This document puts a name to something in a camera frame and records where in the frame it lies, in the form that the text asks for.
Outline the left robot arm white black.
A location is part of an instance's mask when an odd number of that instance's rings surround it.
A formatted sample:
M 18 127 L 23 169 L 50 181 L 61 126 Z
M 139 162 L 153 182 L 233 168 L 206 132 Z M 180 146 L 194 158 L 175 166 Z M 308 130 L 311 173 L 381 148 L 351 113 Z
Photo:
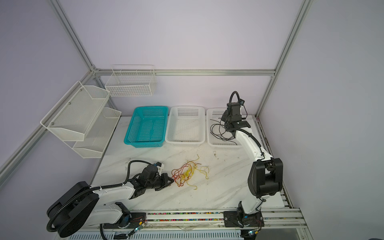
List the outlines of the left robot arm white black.
M 47 210 L 49 221 L 46 230 L 66 238 L 82 227 L 98 225 L 102 239 L 106 239 L 104 226 L 131 229 L 127 238 L 143 229 L 146 214 L 134 216 L 123 201 L 138 198 L 148 189 L 161 191 L 169 187 L 174 179 L 161 172 L 163 167 L 160 162 L 145 162 L 147 166 L 142 172 L 131 177 L 131 165 L 136 162 L 129 161 L 122 183 L 96 187 L 85 181 L 76 183 Z

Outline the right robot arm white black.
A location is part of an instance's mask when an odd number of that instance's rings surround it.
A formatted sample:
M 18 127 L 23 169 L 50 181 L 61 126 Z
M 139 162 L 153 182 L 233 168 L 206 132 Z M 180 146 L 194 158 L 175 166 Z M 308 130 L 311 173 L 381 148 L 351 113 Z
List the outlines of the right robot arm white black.
M 283 188 L 283 162 L 274 158 L 254 136 L 250 124 L 241 115 L 241 104 L 230 101 L 222 116 L 225 130 L 241 144 L 252 162 L 247 185 L 249 193 L 237 208 L 241 227 L 257 220 L 263 203 Z

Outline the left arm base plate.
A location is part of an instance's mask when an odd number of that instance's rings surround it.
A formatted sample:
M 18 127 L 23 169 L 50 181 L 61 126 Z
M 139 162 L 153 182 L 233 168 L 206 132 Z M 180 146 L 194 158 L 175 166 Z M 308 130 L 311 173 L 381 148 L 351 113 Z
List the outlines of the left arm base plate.
M 147 214 L 144 212 L 131 213 L 129 216 L 123 214 L 115 224 L 103 224 L 103 229 L 135 229 L 140 222 L 145 222 Z

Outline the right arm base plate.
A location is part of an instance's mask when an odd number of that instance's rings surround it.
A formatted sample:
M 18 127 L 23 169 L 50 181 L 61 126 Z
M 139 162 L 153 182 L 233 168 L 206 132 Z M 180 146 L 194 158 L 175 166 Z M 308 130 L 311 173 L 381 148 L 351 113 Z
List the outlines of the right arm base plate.
M 261 212 L 247 215 L 237 211 L 224 211 L 223 215 L 226 228 L 259 228 L 265 226 Z

